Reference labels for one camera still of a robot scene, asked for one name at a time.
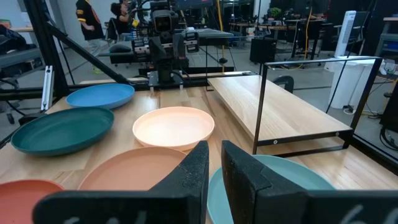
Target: black box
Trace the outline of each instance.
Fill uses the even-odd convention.
[[[275,61],[277,40],[272,38],[252,39],[250,48],[250,61],[266,63]]]

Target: blue plate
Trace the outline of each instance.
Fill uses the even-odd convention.
[[[314,171],[288,159],[275,156],[253,156],[279,175],[307,190],[334,190],[335,188]],[[207,198],[207,210],[213,224],[233,224],[228,198],[224,188],[223,172],[219,168],[211,177]]]
[[[134,87],[125,84],[102,84],[78,90],[67,97],[67,103],[74,107],[95,106],[113,109],[126,104],[134,95]]]

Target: plastic plate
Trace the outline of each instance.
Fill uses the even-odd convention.
[[[21,152],[57,156],[91,146],[112,127],[112,111],[74,108],[37,118],[19,128],[11,144]]]
[[[185,158],[183,152],[161,147],[133,149],[110,158],[93,170],[80,190],[149,190]]]
[[[275,156],[253,156],[270,169],[307,190],[334,190],[335,188],[314,171],[288,159]],[[231,210],[219,168],[211,177],[208,189],[207,209],[213,224],[233,224]]]
[[[74,107],[95,106],[113,109],[126,104],[134,95],[134,87],[126,84],[102,84],[73,92],[67,103]]]
[[[169,147],[185,151],[207,140],[215,123],[206,112],[174,106],[151,111],[134,123],[132,131],[144,146]]]
[[[0,184],[0,223],[33,223],[35,204],[46,195],[63,190],[47,180],[18,180]]]

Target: desk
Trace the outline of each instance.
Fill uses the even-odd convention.
[[[135,120],[148,111],[168,106],[191,106],[206,111],[215,120],[215,130],[209,138],[210,175],[221,166],[221,140],[229,139],[250,151],[252,141],[241,125],[225,108],[215,91],[204,87],[180,90],[138,91],[134,98],[114,110],[115,120],[111,131],[103,140],[80,152],[58,157],[28,156],[7,144],[0,150],[0,183],[19,179],[53,180],[66,189],[76,189],[91,170],[122,152],[141,147],[134,139],[131,127]],[[54,104],[48,113],[68,109],[65,98]],[[338,143],[333,138],[304,141],[261,148],[265,154],[311,149],[319,145]],[[398,177],[370,158],[350,147],[345,151],[291,157],[317,171],[339,189],[396,189]]]
[[[243,28],[248,28],[248,27],[258,27],[259,29],[270,29],[270,30],[274,30],[274,39],[278,39],[278,33],[280,30],[294,30],[295,26],[282,26],[282,25],[277,25],[277,26],[273,26],[272,24],[257,24],[257,23],[229,23],[232,26],[238,26],[239,27],[239,32],[243,35]]]

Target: black metal frame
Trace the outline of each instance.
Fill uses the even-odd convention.
[[[338,132],[329,132],[329,133],[318,133],[318,134],[309,134],[309,135],[304,135],[304,136],[295,136],[295,137],[289,137],[289,138],[279,138],[279,139],[266,139],[266,140],[259,140],[259,133],[260,133],[260,126],[261,126],[261,116],[262,116],[262,111],[263,111],[263,106],[264,106],[264,95],[266,92],[266,80],[267,80],[267,72],[268,72],[268,67],[275,67],[279,65],[289,65],[289,64],[308,64],[308,63],[324,63],[324,62],[347,62],[347,61],[352,61],[352,60],[372,60],[374,59],[374,64],[371,70],[371,73],[369,75],[368,81],[366,82],[364,91],[362,93],[361,99],[359,100],[358,108],[354,114],[354,118],[351,122],[351,129],[350,130],[344,130],[344,131],[338,131]],[[320,138],[330,138],[330,137],[336,137],[338,136],[342,140],[344,140],[344,144],[342,146],[338,147],[326,147],[323,149],[312,149],[308,151],[302,151],[302,152],[295,152],[293,154],[281,154],[277,156],[281,157],[289,157],[289,156],[302,156],[302,155],[307,155],[307,154],[313,154],[317,152],[328,152],[328,151],[335,151],[335,150],[342,150],[346,149],[349,147],[351,140],[353,138],[353,134],[355,132],[356,126],[358,125],[358,121],[361,117],[362,110],[365,106],[366,100],[368,99],[369,93],[371,91],[371,88],[373,86],[373,83],[376,79],[379,67],[381,65],[382,58],[380,57],[364,57],[364,58],[344,58],[344,59],[325,59],[325,60],[304,60],[304,61],[293,61],[293,62],[270,62],[270,63],[265,63],[264,69],[262,71],[262,80],[261,80],[261,90],[260,90],[260,99],[259,99],[259,107],[258,107],[258,112],[257,112],[257,122],[256,122],[256,132],[254,135],[254,143],[253,143],[253,149],[252,153],[257,154],[257,148],[259,146],[269,146],[273,144],[281,144],[281,143],[288,143],[288,142],[295,142],[295,141],[304,141],[304,140],[312,140],[312,139],[320,139]],[[337,84],[335,91],[331,97],[330,103],[328,105],[328,109],[325,113],[328,112],[331,102],[333,101],[335,97],[335,93],[338,87],[338,84],[340,82],[342,73],[340,73],[340,76],[338,78]]]

